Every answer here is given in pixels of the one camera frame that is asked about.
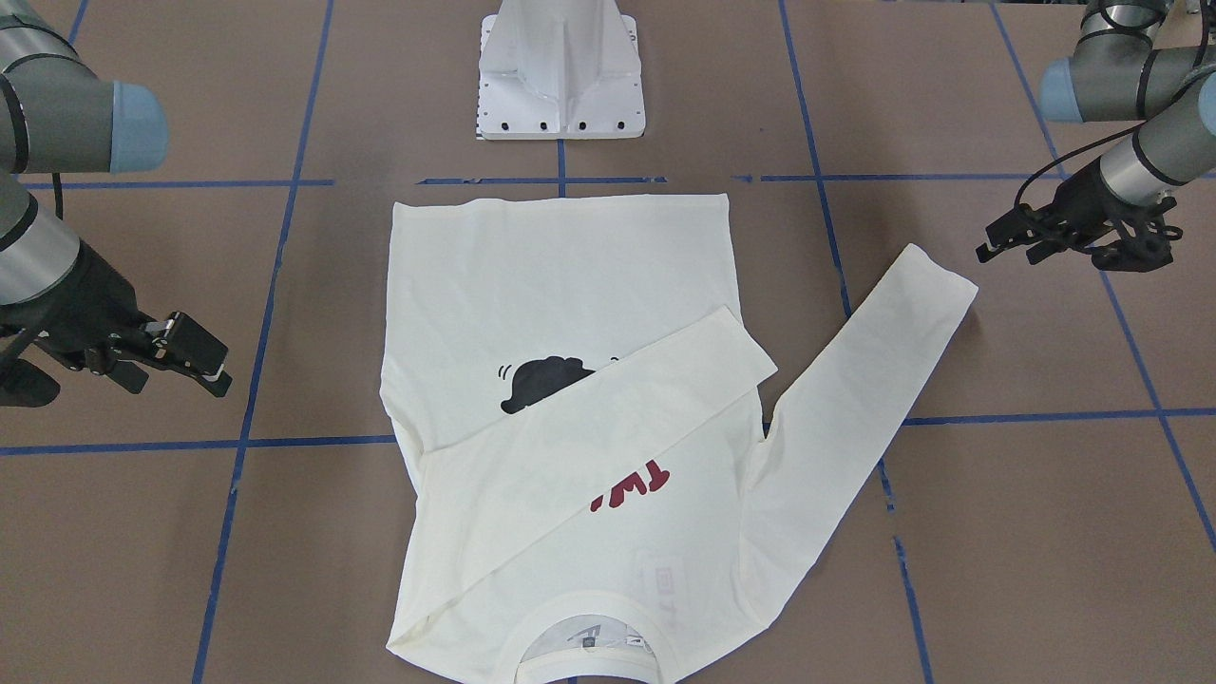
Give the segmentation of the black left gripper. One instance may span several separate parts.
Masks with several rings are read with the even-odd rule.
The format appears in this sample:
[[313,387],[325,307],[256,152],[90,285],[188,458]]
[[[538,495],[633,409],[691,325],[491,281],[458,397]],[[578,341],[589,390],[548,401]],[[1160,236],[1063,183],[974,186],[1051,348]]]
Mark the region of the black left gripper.
[[1183,234],[1165,220],[1173,207],[1176,200],[1156,200],[1149,206],[1125,203],[1108,187],[1099,161],[1091,161],[1060,183],[1036,217],[1015,207],[990,222],[985,241],[976,246],[976,260],[985,264],[1010,250],[1031,247],[1034,265],[1055,253],[1076,251],[1090,256],[1098,270],[1156,270],[1172,263],[1172,243]]

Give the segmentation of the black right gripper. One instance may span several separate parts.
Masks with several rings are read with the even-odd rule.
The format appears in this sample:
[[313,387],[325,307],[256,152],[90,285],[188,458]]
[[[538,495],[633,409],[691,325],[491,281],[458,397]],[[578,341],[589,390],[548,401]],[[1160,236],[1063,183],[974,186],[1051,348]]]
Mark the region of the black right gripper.
[[178,372],[216,398],[227,396],[229,347],[190,316],[173,312],[163,333],[165,357],[157,358],[146,325],[153,316],[139,312],[133,285],[86,243],[64,277],[43,295],[2,305],[2,407],[47,407],[60,393],[57,382],[22,359],[29,346],[62,368],[108,376],[133,394],[143,389],[147,368]]

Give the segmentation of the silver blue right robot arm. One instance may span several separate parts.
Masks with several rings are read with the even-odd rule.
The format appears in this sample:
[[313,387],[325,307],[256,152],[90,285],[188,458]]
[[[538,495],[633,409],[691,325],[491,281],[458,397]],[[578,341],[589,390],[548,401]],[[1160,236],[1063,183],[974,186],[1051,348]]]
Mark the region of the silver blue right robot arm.
[[23,359],[36,347],[71,371],[137,394],[150,370],[223,397],[227,347],[192,316],[141,312],[133,285],[64,223],[27,173],[147,172],[168,153],[168,122],[147,89],[103,82],[26,1],[1,5],[1,381],[4,407],[47,407],[58,382]]

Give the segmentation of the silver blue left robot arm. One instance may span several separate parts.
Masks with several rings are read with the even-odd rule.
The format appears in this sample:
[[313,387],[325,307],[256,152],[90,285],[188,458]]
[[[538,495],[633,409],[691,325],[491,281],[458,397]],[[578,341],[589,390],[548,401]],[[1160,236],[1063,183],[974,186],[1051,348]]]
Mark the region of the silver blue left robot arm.
[[1128,122],[1107,152],[1062,181],[1049,203],[1015,200],[991,222],[976,259],[1025,248],[1031,264],[1074,251],[1094,268],[1145,273],[1173,260],[1176,191],[1215,164],[1214,4],[1197,2],[1194,47],[1156,47],[1169,1],[1090,1],[1073,56],[1038,82],[1046,120]]

